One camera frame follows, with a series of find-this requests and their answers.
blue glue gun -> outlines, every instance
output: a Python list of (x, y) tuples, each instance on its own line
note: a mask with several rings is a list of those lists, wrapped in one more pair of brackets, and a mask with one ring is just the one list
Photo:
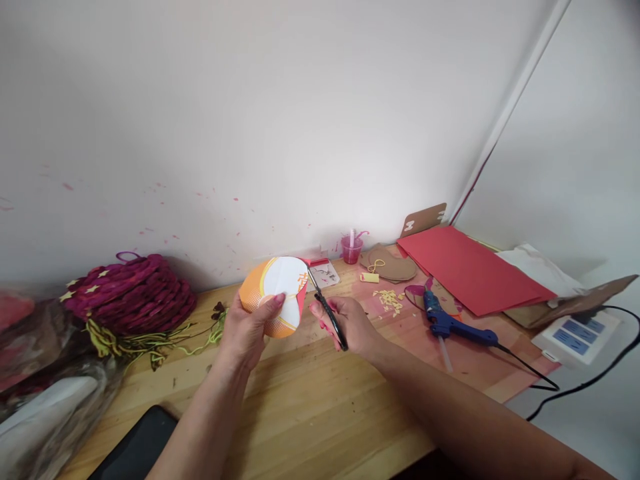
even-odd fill
[(497, 347), (498, 336), (492, 330), (480, 330), (459, 322), (442, 310), (440, 301), (430, 290), (423, 295), (427, 319), (431, 322), (429, 329), (436, 337), (449, 338), (452, 333), (466, 338), (479, 345)]

wooden desk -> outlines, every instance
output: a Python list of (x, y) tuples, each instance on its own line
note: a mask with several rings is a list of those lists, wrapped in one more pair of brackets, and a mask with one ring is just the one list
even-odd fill
[[(395, 247), (390, 250), (397, 254)], [(372, 296), (374, 290), (401, 293), (406, 285), (424, 284), (422, 272), (398, 285), (368, 284), (357, 279), (360, 266), (342, 260), (334, 265), (341, 282), (324, 289), (326, 296), (355, 297), (382, 335), (444, 370), (438, 343), (427, 334), (424, 314), (405, 299), (401, 314), (392, 318), (393, 310), (384, 312)], [(197, 322), (192, 332), (206, 330), (213, 306), (218, 301), (229, 305), (237, 288), (232, 285), (201, 294), (190, 319)], [(448, 292), (441, 290), (439, 296), (445, 309), (453, 305)], [(313, 295), (307, 294), (305, 306), (312, 300)], [(540, 372), (553, 370), (527, 333), (503, 315), (474, 319), (465, 311), (463, 318), (476, 327), (492, 328), (502, 344)], [(194, 348), (204, 340), (201, 335), (185, 344)], [(499, 402), (537, 380), (502, 352), (453, 338), (447, 340), (447, 350), (453, 375)], [(160, 403), (176, 415), (184, 412), (216, 354), (216, 346), (191, 357), (174, 351), (156, 372), (146, 358), (134, 364), (95, 432), (60, 478), (86, 479), (150, 406)], [(434, 448), (382, 376), (358, 356), (336, 352), (305, 309), (295, 334), (269, 340), (249, 380), (224, 477), (387, 479)]]

pink cup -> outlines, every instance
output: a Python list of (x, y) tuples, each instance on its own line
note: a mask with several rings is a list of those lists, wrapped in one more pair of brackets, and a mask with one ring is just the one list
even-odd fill
[(342, 256), (345, 260), (345, 263), (348, 263), (350, 265), (358, 263), (360, 252), (362, 251), (362, 240), (358, 238), (354, 239), (353, 248), (349, 247), (349, 237), (342, 237), (340, 243), (342, 243)]

person's right hand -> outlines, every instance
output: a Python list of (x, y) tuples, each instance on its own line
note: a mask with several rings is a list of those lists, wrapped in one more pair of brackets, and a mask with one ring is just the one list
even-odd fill
[[(347, 338), (349, 350), (358, 355), (376, 350), (380, 342), (385, 339), (380, 335), (367, 318), (367, 314), (357, 300), (350, 297), (330, 297), (327, 303), (332, 308), (340, 330)], [(320, 327), (326, 329), (333, 338), (335, 349), (340, 350), (337, 334), (331, 324), (327, 312), (320, 302), (311, 302), (309, 309), (320, 322)]]

black phone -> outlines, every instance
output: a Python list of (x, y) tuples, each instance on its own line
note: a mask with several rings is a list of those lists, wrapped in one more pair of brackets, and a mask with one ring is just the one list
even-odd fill
[(154, 405), (98, 465), (89, 480), (144, 480), (162, 453), (178, 420)]

